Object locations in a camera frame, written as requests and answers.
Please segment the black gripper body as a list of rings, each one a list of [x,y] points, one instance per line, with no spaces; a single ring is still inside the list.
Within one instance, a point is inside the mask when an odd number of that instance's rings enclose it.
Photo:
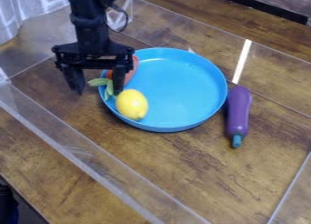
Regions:
[[[50,48],[56,56],[56,68],[64,70],[81,69],[116,69],[125,67],[125,72],[133,69],[133,52],[129,46],[122,46],[113,41],[93,52],[82,52],[77,43],[57,45]]]

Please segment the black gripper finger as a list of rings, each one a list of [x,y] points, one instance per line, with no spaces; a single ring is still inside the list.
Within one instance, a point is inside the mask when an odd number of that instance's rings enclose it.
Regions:
[[[117,67],[113,70],[113,91],[116,96],[122,91],[124,80],[125,80],[125,68]]]
[[[74,93],[81,95],[85,87],[82,70],[80,68],[65,66],[61,69],[61,72],[69,88],[74,91]]]

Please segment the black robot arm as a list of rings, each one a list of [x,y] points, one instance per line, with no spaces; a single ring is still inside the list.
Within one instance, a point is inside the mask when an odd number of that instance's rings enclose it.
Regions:
[[[114,0],[68,0],[70,22],[74,26],[76,42],[50,48],[56,56],[56,68],[69,88],[81,94],[85,86],[84,69],[113,71],[113,92],[117,95],[125,85],[125,74],[133,69],[134,49],[109,39],[106,9],[126,12],[114,5]]]

